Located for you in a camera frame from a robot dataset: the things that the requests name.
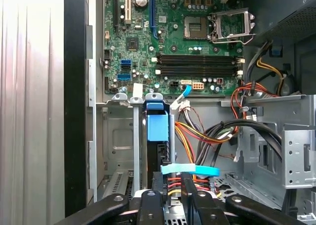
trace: motherboard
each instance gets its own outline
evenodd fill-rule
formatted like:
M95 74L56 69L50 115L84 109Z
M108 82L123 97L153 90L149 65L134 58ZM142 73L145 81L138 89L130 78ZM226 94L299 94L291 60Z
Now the motherboard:
M192 85L196 95L232 94L243 44L220 37L244 33L244 20L219 13L241 8L242 0L104 0L105 93L131 95L140 83L144 93Z

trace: pcie slot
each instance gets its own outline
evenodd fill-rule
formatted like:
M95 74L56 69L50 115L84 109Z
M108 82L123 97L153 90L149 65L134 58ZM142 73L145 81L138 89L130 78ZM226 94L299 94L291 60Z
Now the pcie slot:
M161 76L194 76L194 77L231 77L236 74L237 67L229 66L201 66L201 65L191 65L191 66L165 66L157 65L160 70Z
M158 39L157 37L157 31L156 31L156 25L155 25L155 0L149 0L149 25L150 29L154 35L155 39Z
M119 0L113 0L113 27L116 32L119 28Z
M235 66L237 60L231 56L209 56L209 55L183 55L183 54L159 54L158 64L161 65L217 65Z
M132 0L125 0L125 23L132 24Z

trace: ram slot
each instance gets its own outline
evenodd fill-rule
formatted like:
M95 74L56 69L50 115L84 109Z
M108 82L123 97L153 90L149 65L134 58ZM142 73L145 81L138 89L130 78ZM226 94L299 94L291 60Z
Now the ram slot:
M113 27L118 33L119 28L119 0L113 0Z
M132 0L125 0L125 23L132 24Z
M158 64L167 65L167 66L184 66L184 65L236 66L237 65L237 59L231 56L158 54L157 61L158 61Z
M166 66L157 65L161 76L193 76L193 77L232 77L237 73L237 67L234 66L201 66L201 65L179 65Z

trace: pci expansion slot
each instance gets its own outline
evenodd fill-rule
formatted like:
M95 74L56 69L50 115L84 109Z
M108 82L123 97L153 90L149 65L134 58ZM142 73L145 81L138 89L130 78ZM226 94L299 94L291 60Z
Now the pci expansion slot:
M132 0L125 0L125 23L132 24Z
M113 0L113 28L119 32L119 0Z

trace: capacitor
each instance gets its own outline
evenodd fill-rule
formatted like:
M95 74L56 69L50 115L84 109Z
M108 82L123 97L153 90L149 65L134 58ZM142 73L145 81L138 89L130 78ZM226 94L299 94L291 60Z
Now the capacitor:
M121 12L122 14L125 13L125 6L124 6L124 5L121 5L121 6L120 6L120 12Z
M147 7L148 1L147 0L135 0L135 6L140 8Z

